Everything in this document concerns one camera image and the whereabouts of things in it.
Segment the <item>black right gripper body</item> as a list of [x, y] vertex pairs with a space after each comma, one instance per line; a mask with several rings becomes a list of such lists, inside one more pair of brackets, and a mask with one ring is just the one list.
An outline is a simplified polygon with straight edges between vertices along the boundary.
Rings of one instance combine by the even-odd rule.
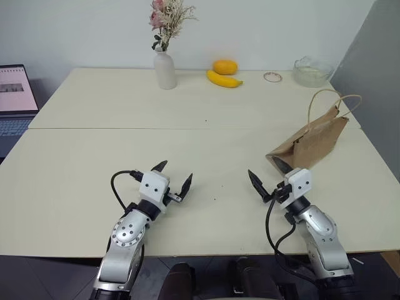
[[270, 200], [274, 199], [278, 203], [283, 203], [289, 198], [291, 192], [292, 186], [282, 181], [276, 186], [276, 189], [271, 194], [264, 197], [264, 202], [268, 203]]

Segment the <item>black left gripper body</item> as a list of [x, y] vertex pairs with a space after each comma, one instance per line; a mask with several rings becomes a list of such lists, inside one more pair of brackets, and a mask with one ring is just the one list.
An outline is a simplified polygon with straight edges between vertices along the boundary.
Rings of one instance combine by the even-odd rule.
[[182, 199], [181, 196], [177, 195], [176, 193], [173, 194], [173, 193], [170, 191], [170, 188], [168, 187], [167, 190], [166, 190], [166, 193], [164, 194], [164, 197], [163, 197], [163, 204], [164, 204], [165, 206], [168, 206], [169, 203], [170, 203], [171, 201], [174, 201], [174, 202], [176, 202], [176, 203], [181, 203], [182, 200], [183, 200], [183, 199]]

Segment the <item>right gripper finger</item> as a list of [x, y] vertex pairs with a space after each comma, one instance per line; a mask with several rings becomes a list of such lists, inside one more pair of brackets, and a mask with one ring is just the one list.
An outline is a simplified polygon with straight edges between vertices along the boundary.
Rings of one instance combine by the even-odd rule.
[[273, 161], [281, 174], [287, 174], [293, 170], [293, 168], [288, 163], [286, 163], [279, 157], [273, 157]]
[[257, 193], [260, 195], [264, 203], [268, 203], [271, 200], [271, 195], [263, 187], [262, 181], [250, 170], [247, 170], [250, 182]]

